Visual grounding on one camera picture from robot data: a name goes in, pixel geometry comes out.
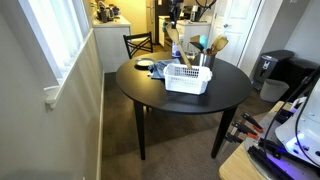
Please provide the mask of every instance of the baseboard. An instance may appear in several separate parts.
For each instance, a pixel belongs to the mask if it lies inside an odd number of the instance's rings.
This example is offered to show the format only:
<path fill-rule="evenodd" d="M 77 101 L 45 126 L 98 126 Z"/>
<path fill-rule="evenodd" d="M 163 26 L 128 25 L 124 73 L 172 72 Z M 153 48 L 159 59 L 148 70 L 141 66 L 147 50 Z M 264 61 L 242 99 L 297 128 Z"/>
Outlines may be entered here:
<path fill-rule="evenodd" d="M 100 120 L 99 120 L 99 139 L 98 139 L 98 156 L 97 156 L 97 172 L 96 180 L 101 179 L 101 158 L 102 158 L 102 131 L 103 131 L 103 106 L 104 106 L 104 71 L 102 72 L 101 87 L 101 104 L 100 104 Z"/>

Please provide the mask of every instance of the bottle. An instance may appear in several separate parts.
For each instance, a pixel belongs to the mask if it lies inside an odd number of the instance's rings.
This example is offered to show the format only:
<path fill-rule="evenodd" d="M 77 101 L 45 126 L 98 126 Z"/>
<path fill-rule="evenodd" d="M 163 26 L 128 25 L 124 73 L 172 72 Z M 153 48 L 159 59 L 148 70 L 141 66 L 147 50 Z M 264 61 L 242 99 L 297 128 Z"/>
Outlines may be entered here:
<path fill-rule="evenodd" d="M 172 57 L 181 57 L 178 46 L 175 42 L 172 41 Z"/>

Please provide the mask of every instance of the basket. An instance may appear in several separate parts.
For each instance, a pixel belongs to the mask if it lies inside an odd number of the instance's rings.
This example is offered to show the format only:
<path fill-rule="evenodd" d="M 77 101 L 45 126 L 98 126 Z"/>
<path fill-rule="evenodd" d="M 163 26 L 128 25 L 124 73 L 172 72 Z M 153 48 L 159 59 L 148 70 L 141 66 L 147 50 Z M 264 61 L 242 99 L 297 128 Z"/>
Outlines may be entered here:
<path fill-rule="evenodd" d="M 204 93 L 212 76 L 208 67 L 192 66 L 188 69 L 183 64 L 168 64 L 163 74 L 166 90 L 190 94 Z"/>

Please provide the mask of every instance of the round table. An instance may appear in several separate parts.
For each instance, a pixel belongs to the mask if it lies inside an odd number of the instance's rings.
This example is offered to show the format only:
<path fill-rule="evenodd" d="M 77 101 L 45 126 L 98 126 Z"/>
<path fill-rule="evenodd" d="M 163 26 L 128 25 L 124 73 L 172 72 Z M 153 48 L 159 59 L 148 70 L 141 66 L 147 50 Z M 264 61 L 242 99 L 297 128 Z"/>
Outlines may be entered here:
<path fill-rule="evenodd" d="M 145 54 L 125 62 L 116 74 L 118 86 L 134 101 L 141 159 L 145 159 L 143 106 L 190 115 L 223 112 L 211 151 L 212 158 L 215 158 L 238 105 L 250 94 L 249 78 L 234 65 L 215 59 L 213 77 L 205 93 L 194 95 L 167 91 L 164 80 L 151 79 L 147 76 L 148 70 L 135 67 L 138 58 L 169 60 L 173 57 L 168 52 Z"/>

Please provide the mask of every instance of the table leg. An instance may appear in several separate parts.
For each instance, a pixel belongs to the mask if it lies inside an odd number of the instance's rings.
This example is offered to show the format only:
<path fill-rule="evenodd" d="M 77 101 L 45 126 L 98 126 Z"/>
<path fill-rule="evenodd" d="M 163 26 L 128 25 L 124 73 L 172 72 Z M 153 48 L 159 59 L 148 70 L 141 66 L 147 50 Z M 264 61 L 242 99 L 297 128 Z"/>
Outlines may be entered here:
<path fill-rule="evenodd" d="M 145 144 L 144 144 L 144 119 L 143 119 L 143 105 L 140 102 L 134 101 L 134 112 L 136 115 L 136 124 L 139 138 L 139 148 L 141 160 L 146 159 Z"/>
<path fill-rule="evenodd" d="M 224 136 L 226 135 L 226 133 L 228 131 L 228 128 L 230 126 L 230 123 L 233 119 L 233 116 L 234 116 L 236 110 L 237 110 L 237 106 L 232 109 L 225 110 L 223 112 L 221 122 L 219 125 L 219 129 L 218 129 L 218 132 L 216 135 L 216 139 L 214 141 L 212 151 L 211 151 L 212 158 L 216 158 L 216 156 L 219 152 L 220 146 L 223 142 Z"/>

